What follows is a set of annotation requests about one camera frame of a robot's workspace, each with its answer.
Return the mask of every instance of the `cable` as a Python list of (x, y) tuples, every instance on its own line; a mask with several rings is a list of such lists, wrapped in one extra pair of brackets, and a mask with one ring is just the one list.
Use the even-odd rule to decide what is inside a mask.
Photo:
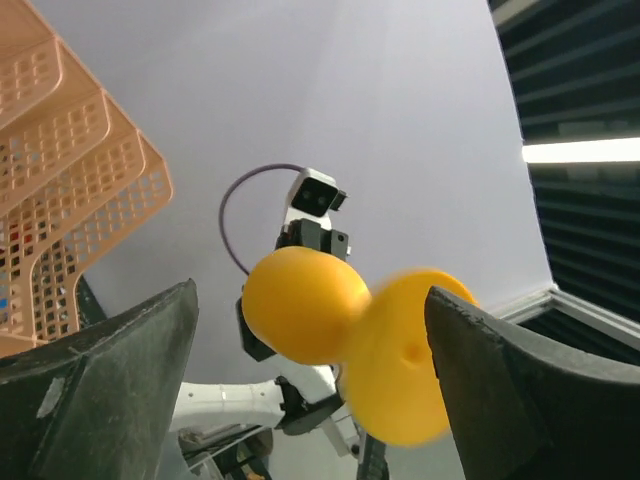
[(244, 266), (244, 264), (238, 258), (233, 247), (231, 246), (231, 242), (229, 242), (229, 237), (227, 235), (227, 231), (224, 224), (224, 212), (227, 208), (227, 203), (229, 202), (229, 198), (235, 192), (240, 185), (249, 180), (250, 178), (255, 177), (256, 175), (264, 172), (270, 172), (273, 170), (293, 170), (294, 172), (301, 172), (303, 168), (299, 165), (294, 165), (292, 163), (272, 163), (270, 165), (264, 165), (262, 167), (254, 168), (253, 170), (245, 173), (240, 178), (238, 178), (235, 182), (231, 184), (231, 186), (227, 189), (222, 200), (220, 201), (220, 208), (218, 209), (218, 228), (220, 229), (220, 236), (222, 237), (222, 243), (224, 244), (231, 260), (238, 266), (240, 270), (242, 270), (245, 274), (249, 275), (249, 269)]

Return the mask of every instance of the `metal frame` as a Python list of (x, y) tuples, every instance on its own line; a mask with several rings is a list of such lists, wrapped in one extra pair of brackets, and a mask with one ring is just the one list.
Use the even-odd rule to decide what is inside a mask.
[(559, 310), (625, 345), (640, 350), (640, 324), (563, 292), (556, 285), (522, 297), (490, 313), (509, 323), (519, 324), (551, 309)]

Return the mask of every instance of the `gray surface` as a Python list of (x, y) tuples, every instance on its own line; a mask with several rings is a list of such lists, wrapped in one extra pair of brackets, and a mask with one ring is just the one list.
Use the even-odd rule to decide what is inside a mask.
[[(239, 347), (243, 276), (215, 224), (226, 186), (263, 163), (338, 179), (351, 198), (335, 224), (368, 282), (436, 266), (487, 307), (551, 284), (484, 0), (35, 4), (169, 160), (172, 205), (88, 280), (113, 314), (194, 278), (189, 380), (273, 373)], [(273, 247), (291, 181), (265, 175), (232, 200), (229, 230), (247, 263)]]

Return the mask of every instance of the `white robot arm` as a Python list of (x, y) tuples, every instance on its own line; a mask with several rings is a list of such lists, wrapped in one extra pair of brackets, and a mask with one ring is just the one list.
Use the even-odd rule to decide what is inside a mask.
[[(332, 236), (329, 218), (329, 211), (337, 210), (345, 198), (333, 178), (302, 169), (287, 196), (277, 247), (286, 246), (286, 242), (305, 245), (311, 231), (312, 237), (329, 235), (329, 244), (335, 239), (331, 247), (334, 251), (328, 253), (346, 259), (347, 236), (340, 234), (340, 241), (338, 235)], [(302, 223), (315, 230), (304, 228)], [(358, 432), (337, 391), (333, 368), (300, 365), (276, 354), (247, 328), (240, 301), (237, 314), (245, 351), (257, 361), (274, 366), (278, 378), (253, 385), (185, 382), (178, 394), (171, 431), (244, 424), (281, 428), (287, 434), (299, 435), (322, 427), (338, 455), (357, 451)]]

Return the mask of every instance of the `plastic crate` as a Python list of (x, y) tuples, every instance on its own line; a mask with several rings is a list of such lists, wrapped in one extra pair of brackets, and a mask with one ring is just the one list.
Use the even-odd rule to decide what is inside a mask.
[(144, 173), (47, 249), (36, 263), (32, 291), (38, 340), (52, 341), (77, 329), (76, 287), (82, 274), (171, 200), (173, 190), (164, 161), (147, 143), (144, 153)]
[(81, 273), (172, 187), (162, 157), (33, 7), (0, 0), (0, 12), (2, 357), (78, 331)]

